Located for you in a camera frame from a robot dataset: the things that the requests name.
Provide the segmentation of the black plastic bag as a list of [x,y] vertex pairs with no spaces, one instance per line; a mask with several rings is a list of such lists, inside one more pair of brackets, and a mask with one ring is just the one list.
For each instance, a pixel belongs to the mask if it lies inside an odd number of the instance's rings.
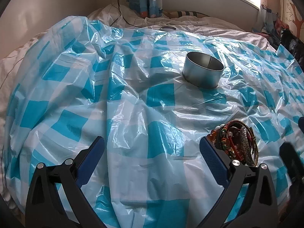
[[303,65],[303,42],[289,29],[285,28],[281,31],[280,44],[293,55],[299,65]]

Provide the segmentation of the round metal tin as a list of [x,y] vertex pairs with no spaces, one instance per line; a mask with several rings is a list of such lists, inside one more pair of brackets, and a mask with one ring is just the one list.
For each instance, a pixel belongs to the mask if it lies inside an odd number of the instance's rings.
[[183,77],[189,83],[204,89],[218,86],[225,67],[221,61],[202,53],[191,51],[185,56]]

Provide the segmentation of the round metal tin lid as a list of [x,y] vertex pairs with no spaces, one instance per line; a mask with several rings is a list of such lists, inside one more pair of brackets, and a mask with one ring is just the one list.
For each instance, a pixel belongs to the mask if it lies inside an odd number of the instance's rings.
[[160,27],[160,31],[170,32],[170,31],[176,31],[177,28],[173,26],[162,26]]

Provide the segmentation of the striped pillow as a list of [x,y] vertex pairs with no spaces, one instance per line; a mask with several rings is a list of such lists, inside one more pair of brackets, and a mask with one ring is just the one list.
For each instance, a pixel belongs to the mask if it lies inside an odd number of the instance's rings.
[[170,19],[172,18],[179,18],[183,16],[193,16],[197,18],[203,18],[203,17],[208,17],[206,14],[196,12],[196,11],[174,11],[174,12],[166,12],[163,11],[163,14]]

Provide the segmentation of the clothes pile by wall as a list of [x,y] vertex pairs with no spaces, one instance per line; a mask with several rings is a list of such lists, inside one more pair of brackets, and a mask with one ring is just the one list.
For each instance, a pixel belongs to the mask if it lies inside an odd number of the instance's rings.
[[289,25],[280,20],[278,13],[273,13],[267,5],[261,4],[252,32],[265,37],[269,44],[277,49],[284,29],[289,29]]

